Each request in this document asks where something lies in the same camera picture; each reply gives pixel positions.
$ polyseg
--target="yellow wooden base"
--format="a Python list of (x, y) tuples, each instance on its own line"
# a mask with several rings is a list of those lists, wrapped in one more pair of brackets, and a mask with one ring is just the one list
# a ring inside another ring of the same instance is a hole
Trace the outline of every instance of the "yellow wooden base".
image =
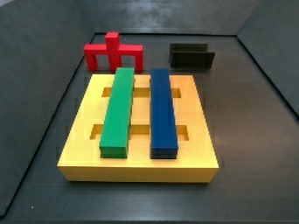
[(211, 182), (219, 164), (190, 75), (171, 75), (178, 159), (150, 158), (150, 75), (135, 76), (129, 158), (101, 158), (99, 138), (114, 77), (109, 74), (93, 75), (58, 164), (67, 180)]

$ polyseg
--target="red block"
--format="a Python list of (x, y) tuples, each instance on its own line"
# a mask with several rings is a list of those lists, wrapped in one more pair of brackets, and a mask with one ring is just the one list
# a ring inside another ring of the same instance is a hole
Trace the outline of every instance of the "red block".
[(85, 54), (89, 63), (89, 70), (95, 72), (99, 69), (98, 55), (107, 55), (110, 71), (114, 73), (123, 66), (122, 56), (135, 56), (135, 71), (145, 71), (145, 47), (142, 45), (121, 45), (119, 33), (109, 32), (106, 45), (86, 45)]

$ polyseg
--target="green block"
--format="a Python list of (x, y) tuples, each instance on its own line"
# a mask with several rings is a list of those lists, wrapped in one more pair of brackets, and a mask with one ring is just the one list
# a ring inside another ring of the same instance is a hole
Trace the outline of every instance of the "green block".
[(119, 68), (117, 70), (99, 141), (103, 158), (127, 158), (134, 87), (135, 69)]

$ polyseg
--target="toy block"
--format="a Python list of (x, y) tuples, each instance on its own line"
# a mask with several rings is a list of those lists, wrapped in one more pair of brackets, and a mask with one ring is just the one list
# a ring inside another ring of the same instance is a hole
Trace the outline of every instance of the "toy block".
[(135, 69), (119, 68), (99, 142), (101, 156), (103, 158), (127, 158), (134, 85)]
[(178, 149), (170, 73), (151, 69), (151, 158), (177, 158)]
[(211, 68), (215, 52), (209, 52), (207, 44), (171, 44), (171, 67)]
[(114, 74), (94, 74), (58, 167), (69, 181), (209, 183), (219, 163), (191, 75), (171, 75), (177, 159), (151, 159), (151, 76), (135, 75), (127, 159), (101, 157)]
[(135, 57), (135, 70), (142, 73), (145, 70), (145, 48), (142, 45), (121, 45), (119, 33), (109, 32), (106, 35), (106, 45), (89, 44), (85, 46), (89, 70), (95, 72), (99, 69), (98, 55), (107, 55), (110, 71), (114, 73), (118, 67), (123, 66), (122, 56)]
[(109, 32), (106, 36), (107, 41), (107, 58), (110, 64), (110, 71), (115, 72), (123, 66), (122, 56), (119, 53), (119, 33)]
[(142, 45), (121, 45), (119, 51), (125, 56), (135, 56), (135, 71), (145, 71), (145, 47)]

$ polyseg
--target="blue bar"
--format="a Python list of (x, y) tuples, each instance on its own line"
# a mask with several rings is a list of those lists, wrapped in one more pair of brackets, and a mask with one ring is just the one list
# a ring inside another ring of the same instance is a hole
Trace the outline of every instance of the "blue bar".
[(151, 158), (174, 159), (179, 150), (169, 69), (151, 69)]

